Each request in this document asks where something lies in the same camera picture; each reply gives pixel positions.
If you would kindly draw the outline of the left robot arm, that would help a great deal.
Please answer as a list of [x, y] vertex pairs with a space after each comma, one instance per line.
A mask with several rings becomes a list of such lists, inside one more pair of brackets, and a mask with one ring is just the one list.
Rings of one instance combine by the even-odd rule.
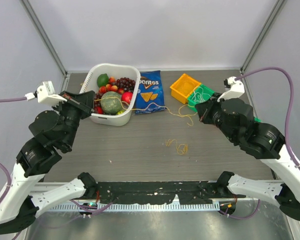
[[72, 199], [92, 199], [98, 185], [87, 172], [44, 193], [31, 194], [33, 187], [72, 151], [80, 120], [94, 111], [95, 92], [56, 95], [51, 110], [38, 114], [29, 130], [33, 137], [16, 156], [13, 171], [0, 192], [0, 235], [21, 232], [54, 206]]

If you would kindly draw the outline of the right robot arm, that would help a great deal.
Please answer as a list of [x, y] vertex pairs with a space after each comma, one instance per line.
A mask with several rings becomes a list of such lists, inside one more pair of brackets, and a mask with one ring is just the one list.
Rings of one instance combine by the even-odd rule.
[[217, 179], [216, 193], [266, 201], [285, 215], [300, 221], [300, 173], [289, 155], [284, 135], [273, 125], [255, 121], [253, 107], [239, 98], [217, 100], [213, 96], [195, 105], [200, 122], [216, 126], [247, 155], [270, 167], [283, 181], [266, 183], [224, 171]]

